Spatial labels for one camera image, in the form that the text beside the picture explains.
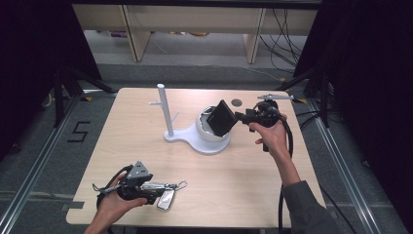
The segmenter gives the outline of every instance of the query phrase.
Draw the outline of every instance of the wire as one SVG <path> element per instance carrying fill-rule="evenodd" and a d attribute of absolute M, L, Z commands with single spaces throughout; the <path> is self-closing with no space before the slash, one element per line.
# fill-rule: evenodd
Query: wire
<path fill-rule="evenodd" d="M 279 118 L 282 121 L 282 125 L 285 128 L 286 134 L 288 136 L 288 152 L 290 158 L 292 158 L 292 153 L 293 153 L 293 137 L 292 137 L 292 131 L 288 126 L 288 123 L 286 122 L 286 119 L 279 114 Z M 283 204 L 283 195 L 282 192 L 280 192 L 280 198 L 279 198 L 279 232 L 281 233 L 283 228 L 282 228 L 282 204 Z"/>
<path fill-rule="evenodd" d="M 287 23 L 288 9 L 284 9 L 284 22 L 283 22 L 282 25 L 281 25 L 281 23 L 280 23 L 280 21 L 279 21 L 279 19 L 278 19 L 278 17 L 277 17 L 277 14 L 276 14 L 275 9 L 273 9 L 273 15 L 274 15 L 274 18 L 276 19 L 277 24 L 279 25 L 279 28 L 280 28 L 279 38 L 277 39 L 277 42 L 275 41 L 276 45 L 278 45 L 281 49 L 283 49 L 283 50 L 285 50 L 285 51 L 291 52 L 292 57 L 294 58 L 295 62 L 297 62 L 297 61 L 298 61 L 298 57 L 297 57 L 297 56 L 300 56 L 300 55 L 297 54 L 297 53 L 295 53 L 295 51 L 294 51 L 294 49 L 293 49 L 292 47 L 294 47 L 295 49 L 297 49 L 297 50 L 300 51 L 300 52 L 301 52 L 301 49 L 299 49 L 299 48 L 291 41 L 291 39 L 289 38 L 288 23 Z M 280 37 L 281 37 L 281 36 L 283 36 L 283 38 L 285 39 L 285 42 L 287 43 L 287 45 L 288 45 L 288 47 L 289 47 L 289 50 L 283 48 L 282 46 L 280 46 L 280 45 L 278 44 L 278 41 L 280 40 Z"/>
<path fill-rule="evenodd" d="M 340 210 L 340 208 L 337 206 L 337 204 L 334 202 L 334 200 L 330 197 L 330 195 L 328 195 L 328 193 L 325 191 L 325 189 L 320 184 L 319 184 L 319 188 L 321 189 L 322 193 L 324 193 L 324 195 L 328 198 L 328 200 L 330 200 L 330 202 L 333 204 L 333 206 L 338 211 L 338 213 L 340 213 L 341 217 L 344 218 L 347 225 L 349 225 L 350 229 L 352 229 L 353 233 L 356 234 L 357 232 L 353 228 L 352 224 L 349 222 L 349 220 L 346 218 L 346 216 L 343 214 L 343 212 Z"/>

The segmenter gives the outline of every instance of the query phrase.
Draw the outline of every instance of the forearm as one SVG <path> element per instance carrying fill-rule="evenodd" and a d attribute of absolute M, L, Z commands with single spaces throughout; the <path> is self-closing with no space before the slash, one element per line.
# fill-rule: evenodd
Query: forearm
<path fill-rule="evenodd" d="M 286 149 L 274 152 L 272 155 L 274 161 L 276 161 L 277 168 L 279 169 L 283 186 L 288 186 L 301 181 L 300 175 L 292 163 L 291 157 Z"/>
<path fill-rule="evenodd" d="M 111 224 L 108 224 L 106 221 L 108 218 L 104 217 L 103 215 L 106 214 L 100 214 L 99 212 L 97 212 L 94 220 L 85 230 L 85 234 L 101 234 L 110 227 Z"/>

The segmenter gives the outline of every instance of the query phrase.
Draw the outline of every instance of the white cylindrical post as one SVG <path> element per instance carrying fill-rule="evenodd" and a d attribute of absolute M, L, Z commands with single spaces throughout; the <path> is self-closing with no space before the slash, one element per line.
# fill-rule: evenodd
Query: white cylindrical post
<path fill-rule="evenodd" d="M 170 114 L 169 114 L 169 106 L 168 106 L 168 100 L 167 100 L 167 93 L 165 92 L 165 86 L 163 84 L 158 84 L 158 91 L 159 91 L 159 96 L 161 97 L 161 106 L 162 106 L 162 109 L 164 110 L 165 121 L 167 122 L 168 135 L 170 137 L 173 137 L 173 127 L 172 127 L 172 121 L 170 119 Z"/>

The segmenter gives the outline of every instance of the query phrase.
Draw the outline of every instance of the human hand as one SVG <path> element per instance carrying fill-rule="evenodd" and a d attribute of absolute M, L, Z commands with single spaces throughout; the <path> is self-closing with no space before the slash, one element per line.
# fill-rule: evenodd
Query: human hand
<path fill-rule="evenodd" d="M 110 186 L 118 184 L 124 175 L 119 175 Z M 85 234 L 102 233 L 108 229 L 114 222 L 119 220 L 126 212 L 132 208 L 141 207 L 147 203 L 146 198 L 137 198 L 134 200 L 124 200 L 119 197 L 116 191 L 112 191 L 100 202 L 94 220 L 88 226 Z"/>
<path fill-rule="evenodd" d="M 286 131 L 282 121 L 279 120 L 270 128 L 258 123 L 250 123 L 248 126 L 261 135 L 261 138 L 256 140 L 255 143 L 265 143 L 268 146 L 269 153 L 273 156 L 279 169 L 282 184 L 288 186 L 301 181 L 286 146 Z"/>
<path fill-rule="evenodd" d="M 288 152 L 286 146 L 286 131 L 281 120 L 269 128 L 258 123 L 250 123 L 248 126 L 261 135 L 261 138 L 256 140 L 255 143 L 265 143 L 268 146 L 270 155 L 273 156 L 276 161 L 285 156 L 285 152 Z"/>

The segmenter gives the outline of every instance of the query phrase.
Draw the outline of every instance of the white base stand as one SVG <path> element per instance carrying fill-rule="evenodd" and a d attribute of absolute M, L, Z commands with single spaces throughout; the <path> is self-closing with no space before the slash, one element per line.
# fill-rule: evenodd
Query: white base stand
<path fill-rule="evenodd" d="M 165 131 L 164 138 L 168 142 L 184 141 L 189 143 L 197 152 L 205 155 L 213 155 L 223 151 L 229 144 L 231 136 L 227 136 L 221 141 L 206 141 L 198 133 L 197 127 L 192 124 L 185 130 L 173 130 L 173 136 Z"/>

